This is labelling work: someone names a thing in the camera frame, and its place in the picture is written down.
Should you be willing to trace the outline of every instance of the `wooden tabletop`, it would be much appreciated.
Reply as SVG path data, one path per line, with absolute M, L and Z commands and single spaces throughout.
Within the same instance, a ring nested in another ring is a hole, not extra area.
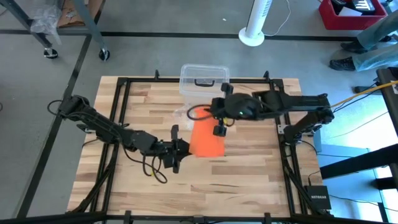
M 95 108 L 107 117 L 117 79 L 102 77 L 99 84 Z M 301 95 L 298 79 L 286 78 L 284 85 L 287 94 Z M 264 91 L 267 88 L 268 85 L 264 84 L 234 84 L 235 93 Z M 132 83 L 125 123 L 130 124 L 129 128 L 145 130 L 165 141 L 170 140 L 172 125 L 179 124 L 178 136 L 189 142 L 191 131 L 187 120 L 174 113 L 183 105 L 178 83 Z M 115 121 L 119 119 L 119 114 L 120 108 Z M 290 113 L 292 123 L 304 115 Z M 94 134 L 88 134 L 86 141 L 94 138 Z M 305 140 L 313 143 L 312 138 Z M 122 215 L 125 210 L 131 210 L 134 215 L 263 217 L 264 212 L 269 212 L 272 217 L 289 217 L 274 119 L 237 121 L 228 128 L 225 144 L 224 157 L 188 156 L 181 162 L 179 174 L 173 174 L 172 169 L 162 169 L 169 180 L 167 184 L 145 176 L 142 166 L 130 161 L 120 149 L 108 213 Z M 102 147 L 103 143 L 96 141 L 83 148 L 68 210 L 75 208 L 94 186 Z M 133 158 L 142 160 L 139 152 L 129 153 Z M 297 146 L 297 155 L 305 185 L 308 175 L 319 171 L 317 157 L 307 144 Z M 322 184 L 319 173 L 312 175 L 311 181 L 314 185 Z M 103 190 L 99 196 L 99 209 Z M 292 190 L 296 212 L 299 213 L 298 194 L 293 184 Z

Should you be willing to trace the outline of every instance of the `person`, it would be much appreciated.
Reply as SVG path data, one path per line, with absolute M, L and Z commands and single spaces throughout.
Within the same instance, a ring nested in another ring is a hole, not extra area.
M 381 65 L 398 62 L 398 44 L 377 50 L 370 50 L 379 41 L 390 41 L 388 36 L 398 30 L 398 11 L 394 11 L 371 27 L 362 31 L 354 42 L 342 43 L 341 47 L 352 53 L 352 57 L 330 60 L 329 67 L 334 70 L 363 71 Z

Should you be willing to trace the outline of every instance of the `orange foam block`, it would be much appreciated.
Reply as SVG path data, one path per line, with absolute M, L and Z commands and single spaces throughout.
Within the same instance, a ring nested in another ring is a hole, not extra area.
M 209 112 L 199 108 L 195 110 L 197 118 L 209 116 Z M 197 157 L 220 157 L 224 156 L 225 138 L 215 136 L 213 129 L 218 125 L 214 118 L 203 121 L 195 121 L 189 151 Z

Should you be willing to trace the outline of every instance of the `cart wheel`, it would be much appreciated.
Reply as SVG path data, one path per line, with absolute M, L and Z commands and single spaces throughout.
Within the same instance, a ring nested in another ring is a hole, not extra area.
M 104 52 L 103 52 L 102 50 L 100 50 L 98 56 L 99 56 L 99 58 L 100 58 L 102 61 L 105 62 L 105 61 L 107 61 L 107 59 L 109 59 L 109 57 L 111 56 L 111 52 L 109 52 L 109 51 L 107 50 L 107 51 L 106 51 L 106 57 L 105 57 Z
M 49 54 L 46 50 L 44 50 L 44 57 L 49 58 L 49 59 L 55 59 L 58 57 L 58 52 L 54 49 L 52 49 L 52 53 Z

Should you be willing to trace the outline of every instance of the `red box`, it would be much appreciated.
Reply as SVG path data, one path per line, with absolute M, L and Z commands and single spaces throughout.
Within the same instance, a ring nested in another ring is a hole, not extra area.
M 319 6 L 323 24 L 328 30 L 365 30 L 387 16 L 379 0 L 371 0 L 376 10 L 373 16 L 338 16 L 331 0 L 323 0 Z

